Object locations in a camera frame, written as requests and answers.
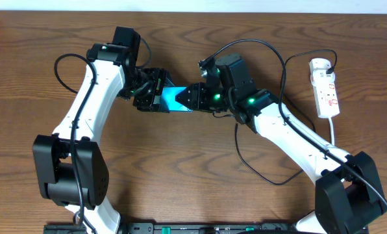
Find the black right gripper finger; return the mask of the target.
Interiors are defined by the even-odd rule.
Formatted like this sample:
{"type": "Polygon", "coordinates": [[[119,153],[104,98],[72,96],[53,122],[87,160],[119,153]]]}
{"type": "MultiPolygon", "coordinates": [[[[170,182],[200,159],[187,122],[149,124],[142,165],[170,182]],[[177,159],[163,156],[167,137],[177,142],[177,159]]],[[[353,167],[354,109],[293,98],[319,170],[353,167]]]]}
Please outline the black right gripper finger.
{"type": "Polygon", "coordinates": [[[175,101],[177,104],[177,108],[176,108],[177,111],[192,112],[192,111],[197,111],[199,109],[196,98],[177,96],[175,98],[175,101]]]}
{"type": "Polygon", "coordinates": [[[197,99],[199,96],[199,83],[191,84],[176,95],[176,99],[197,99]]]}

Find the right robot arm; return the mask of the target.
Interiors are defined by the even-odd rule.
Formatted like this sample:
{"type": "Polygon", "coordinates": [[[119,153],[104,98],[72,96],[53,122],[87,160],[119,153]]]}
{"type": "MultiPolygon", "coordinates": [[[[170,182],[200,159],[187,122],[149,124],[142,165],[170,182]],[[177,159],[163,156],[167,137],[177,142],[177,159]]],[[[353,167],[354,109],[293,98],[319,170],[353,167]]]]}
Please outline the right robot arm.
{"type": "Polygon", "coordinates": [[[266,89],[258,89],[239,54],[199,63],[205,83],[175,96],[192,111],[230,111],[239,124],[270,140],[315,185],[314,211],[293,225],[298,233],[361,233],[387,213],[377,167],[363,151],[351,155],[300,122],[266,89]]]}

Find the turquoise screen smartphone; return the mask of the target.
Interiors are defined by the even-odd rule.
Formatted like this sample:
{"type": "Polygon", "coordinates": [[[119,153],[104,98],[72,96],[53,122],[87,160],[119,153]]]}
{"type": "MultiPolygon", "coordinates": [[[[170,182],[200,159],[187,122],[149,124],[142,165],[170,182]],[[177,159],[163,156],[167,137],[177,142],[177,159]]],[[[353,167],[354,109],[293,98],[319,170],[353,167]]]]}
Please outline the turquoise screen smartphone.
{"type": "Polygon", "coordinates": [[[185,87],[164,87],[160,97],[161,107],[165,112],[191,112],[188,107],[176,101],[176,95],[181,93],[185,87]]]}

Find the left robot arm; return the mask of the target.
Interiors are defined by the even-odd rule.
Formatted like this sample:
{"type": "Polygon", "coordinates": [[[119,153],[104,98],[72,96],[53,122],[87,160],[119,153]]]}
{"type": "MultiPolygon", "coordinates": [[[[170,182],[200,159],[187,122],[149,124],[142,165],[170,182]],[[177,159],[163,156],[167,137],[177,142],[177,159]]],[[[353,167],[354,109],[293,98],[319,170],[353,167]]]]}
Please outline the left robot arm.
{"type": "Polygon", "coordinates": [[[116,98],[132,99],[143,112],[169,113],[162,97],[172,82],[162,68],[136,64],[143,38],[117,27],[111,43],[94,44],[86,56],[82,86],[51,135],[32,145],[38,186],[43,198],[73,213],[72,224],[47,224],[44,233],[122,233],[121,215],[106,192],[109,172],[99,148],[103,128],[116,98]]]}

